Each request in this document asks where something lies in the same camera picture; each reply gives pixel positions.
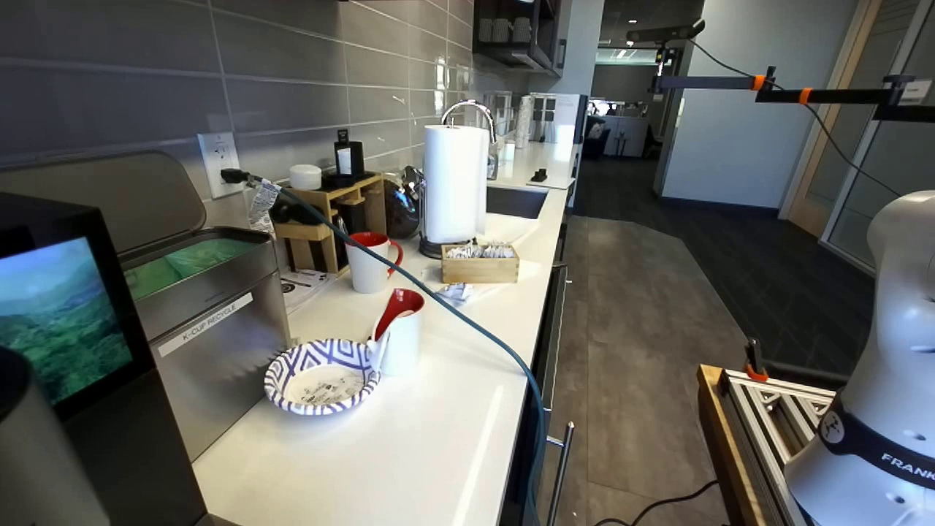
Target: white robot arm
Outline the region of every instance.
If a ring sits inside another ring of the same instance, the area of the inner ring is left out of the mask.
[[[877,302],[867,346],[787,469],[822,526],[935,523],[935,190],[886,204],[871,223]]]

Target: kitchen counter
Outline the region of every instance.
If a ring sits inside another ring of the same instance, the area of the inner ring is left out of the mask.
[[[538,219],[487,215],[483,244],[515,244],[516,283],[474,283],[464,317],[531,362],[543,296],[569,188],[569,160],[550,147],[522,147],[500,188],[522,188],[550,163]],[[439,261],[405,247],[404,267],[439,289]],[[288,307],[294,339],[366,339],[385,292],[363,296],[347,276]],[[519,423],[527,378],[493,342],[426,298],[421,359],[385,378],[354,412],[294,418],[261,400],[195,463],[211,514],[262,523],[497,523]]]

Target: outlet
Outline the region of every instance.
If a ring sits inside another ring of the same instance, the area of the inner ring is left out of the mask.
[[[211,184],[211,196],[230,196],[239,193],[242,184],[229,184],[223,178],[223,169],[239,169],[239,158],[237,158],[237,147],[233,147],[233,136],[199,136],[199,147],[201,147],[201,163],[207,172],[207,184]]]

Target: bottle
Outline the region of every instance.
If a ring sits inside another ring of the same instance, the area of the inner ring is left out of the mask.
[[[334,143],[334,169],[340,175],[363,175],[363,143],[347,139],[347,128],[340,128]]]

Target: sink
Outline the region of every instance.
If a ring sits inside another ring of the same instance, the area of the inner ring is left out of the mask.
[[[538,219],[550,193],[487,188],[487,215]]]

